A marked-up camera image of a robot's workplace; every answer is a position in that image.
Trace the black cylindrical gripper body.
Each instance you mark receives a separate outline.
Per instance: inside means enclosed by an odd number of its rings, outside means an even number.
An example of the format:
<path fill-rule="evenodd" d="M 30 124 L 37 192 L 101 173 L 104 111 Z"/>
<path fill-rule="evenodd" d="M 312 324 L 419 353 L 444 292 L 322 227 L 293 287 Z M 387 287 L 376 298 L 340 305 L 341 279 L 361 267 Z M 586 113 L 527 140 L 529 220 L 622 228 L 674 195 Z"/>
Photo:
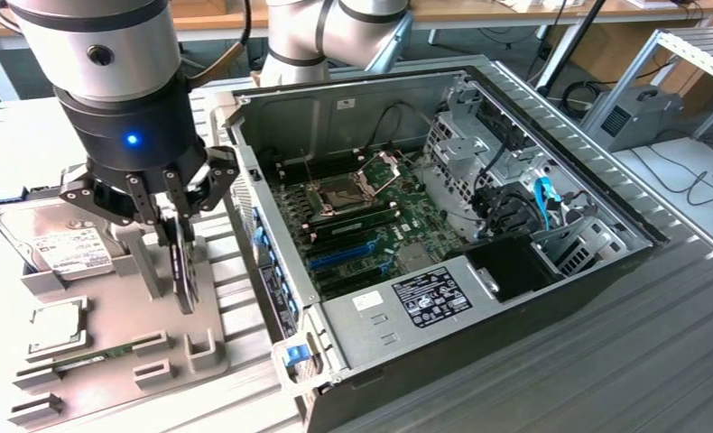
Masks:
<path fill-rule="evenodd" d="M 153 93 L 117 102 L 90 101 L 55 88 L 54 95 L 93 170 L 137 172 L 165 167 L 193 174 L 205 160 L 196 134 L 185 76 Z"/>

